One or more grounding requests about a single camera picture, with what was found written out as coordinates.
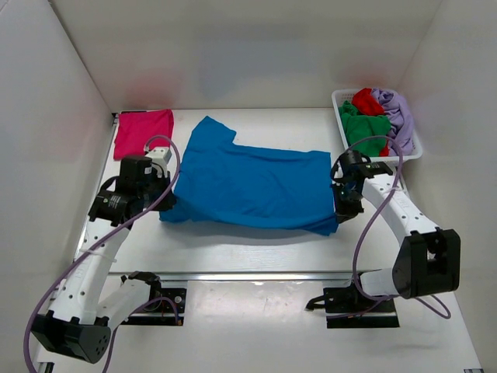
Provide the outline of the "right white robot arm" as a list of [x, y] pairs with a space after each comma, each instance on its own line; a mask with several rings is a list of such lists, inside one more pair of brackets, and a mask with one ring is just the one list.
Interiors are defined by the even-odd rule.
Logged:
[[460, 285], [461, 238], [427, 218], [398, 187], [398, 176], [384, 162], [372, 162], [358, 151], [342, 153], [331, 171], [336, 221], [363, 213], [363, 200], [376, 209], [399, 244], [391, 267], [353, 271], [355, 287], [348, 301], [366, 311], [376, 300], [404, 299], [456, 291]]

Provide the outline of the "blue t shirt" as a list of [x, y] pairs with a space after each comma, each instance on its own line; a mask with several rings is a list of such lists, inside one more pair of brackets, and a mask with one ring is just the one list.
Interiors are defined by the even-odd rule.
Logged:
[[237, 145], [235, 135], [211, 117], [196, 125], [174, 188], [176, 204], [160, 212], [160, 221], [337, 231], [330, 153]]

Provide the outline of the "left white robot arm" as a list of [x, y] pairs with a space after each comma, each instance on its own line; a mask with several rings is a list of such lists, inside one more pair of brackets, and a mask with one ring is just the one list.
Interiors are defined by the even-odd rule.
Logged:
[[169, 148], [127, 156], [117, 176], [99, 188], [89, 210], [86, 240], [71, 268], [57, 281], [60, 291], [45, 313], [35, 311], [28, 335], [48, 351], [90, 364], [99, 362], [112, 334], [133, 310], [154, 309], [162, 302], [158, 276], [135, 271], [110, 296], [100, 295], [116, 254], [145, 212], [176, 202], [168, 170]]

